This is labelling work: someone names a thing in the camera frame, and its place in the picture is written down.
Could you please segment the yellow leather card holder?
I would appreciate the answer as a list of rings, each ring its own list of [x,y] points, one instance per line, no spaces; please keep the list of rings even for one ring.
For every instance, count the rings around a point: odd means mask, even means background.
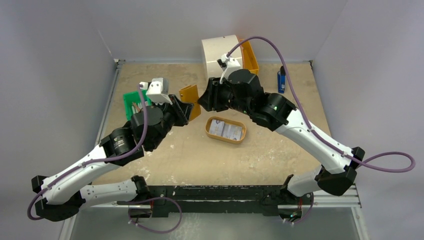
[[[201,114],[201,106],[198,103],[198,86],[196,84],[187,85],[179,90],[179,95],[183,102],[193,104],[189,117],[189,121],[191,122]]]

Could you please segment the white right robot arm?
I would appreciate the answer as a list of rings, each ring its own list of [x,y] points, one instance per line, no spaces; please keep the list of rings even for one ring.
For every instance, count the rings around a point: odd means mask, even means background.
[[[361,161],[364,150],[340,144],[305,121],[299,108],[279,93],[265,92],[259,77],[249,70],[236,70],[223,81],[210,78],[198,103],[208,112],[232,109],[246,114],[253,123],[292,140],[320,162],[311,172],[287,177],[280,191],[284,202],[292,204],[320,190],[342,196],[354,184],[358,164],[351,158]]]

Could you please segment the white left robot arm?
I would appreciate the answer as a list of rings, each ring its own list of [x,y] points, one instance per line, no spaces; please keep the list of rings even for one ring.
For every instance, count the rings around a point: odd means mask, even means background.
[[[52,176],[35,176],[31,185],[36,197],[28,207],[28,217],[59,222],[94,205],[146,203],[151,194],[142,176],[102,185],[94,185],[93,180],[155,150],[171,128],[189,123],[193,108],[193,103],[182,102],[171,94],[169,102],[144,106],[134,113],[67,169]]]

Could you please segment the tan oval tray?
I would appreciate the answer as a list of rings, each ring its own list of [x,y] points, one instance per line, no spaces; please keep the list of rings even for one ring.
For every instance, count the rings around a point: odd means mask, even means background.
[[[239,121],[212,116],[206,121],[205,132],[211,139],[240,144],[247,134],[247,127]]]

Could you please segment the pens in green bin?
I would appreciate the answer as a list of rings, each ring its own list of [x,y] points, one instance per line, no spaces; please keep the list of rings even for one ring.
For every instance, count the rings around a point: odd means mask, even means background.
[[[131,104],[133,113],[139,113],[142,110],[142,105],[140,102],[132,102]]]

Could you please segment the cream round drawer cabinet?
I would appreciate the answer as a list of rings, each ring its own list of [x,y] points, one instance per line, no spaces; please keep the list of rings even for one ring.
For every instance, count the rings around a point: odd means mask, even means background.
[[[243,68],[243,54],[241,47],[239,46],[230,55],[230,68],[222,68],[218,60],[221,59],[222,55],[226,55],[234,46],[239,43],[239,38],[236,35],[220,36],[215,38],[202,39],[202,50],[203,50],[203,65],[206,81],[209,78],[221,77],[228,79],[229,75],[239,69]]]

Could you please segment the green plastic bin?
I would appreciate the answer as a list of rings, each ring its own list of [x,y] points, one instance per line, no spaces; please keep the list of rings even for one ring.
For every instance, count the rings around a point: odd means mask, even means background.
[[[126,119],[129,121],[131,116],[138,113],[141,108],[141,98],[138,91],[128,92],[123,94],[123,102]]]

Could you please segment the yellow open drawer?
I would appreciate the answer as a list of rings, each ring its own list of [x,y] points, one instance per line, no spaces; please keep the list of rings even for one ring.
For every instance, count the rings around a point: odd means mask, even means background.
[[[241,44],[242,67],[249,70],[252,74],[258,75],[259,65],[249,41]]]

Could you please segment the blue black marker tool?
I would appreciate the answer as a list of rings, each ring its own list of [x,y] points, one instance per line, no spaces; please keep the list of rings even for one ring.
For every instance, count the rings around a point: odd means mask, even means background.
[[[277,91],[280,94],[284,94],[286,89],[286,71],[282,65],[277,72]]]

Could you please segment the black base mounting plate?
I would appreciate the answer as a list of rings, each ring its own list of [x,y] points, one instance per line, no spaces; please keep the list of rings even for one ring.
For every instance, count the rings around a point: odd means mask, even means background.
[[[281,185],[150,185],[131,204],[146,205],[154,218],[170,213],[261,214],[296,220],[313,202],[312,193],[297,197]]]

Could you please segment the aluminium frame rail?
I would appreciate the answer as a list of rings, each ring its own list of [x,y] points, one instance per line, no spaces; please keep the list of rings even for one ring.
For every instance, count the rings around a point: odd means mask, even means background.
[[[166,77],[169,90],[177,93],[187,85],[206,87],[199,63],[153,64],[120,62],[102,107],[98,137],[125,122],[123,94],[140,80]],[[103,175],[96,184],[115,183],[134,175],[146,177],[150,185],[276,185],[291,173],[305,173],[318,165],[313,157],[287,138],[252,123],[234,110],[219,113],[247,126],[241,144],[207,137],[205,125],[213,112],[203,111],[188,126],[176,127],[158,150],[127,166]],[[332,197],[317,192],[314,206],[296,226],[277,216],[261,214],[186,213],[182,219],[151,218],[150,228],[172,229],[157,234],[127,223],[127,208],[116,203],[94,206],[64,222],[62,240],[367,240],[357,188]]]

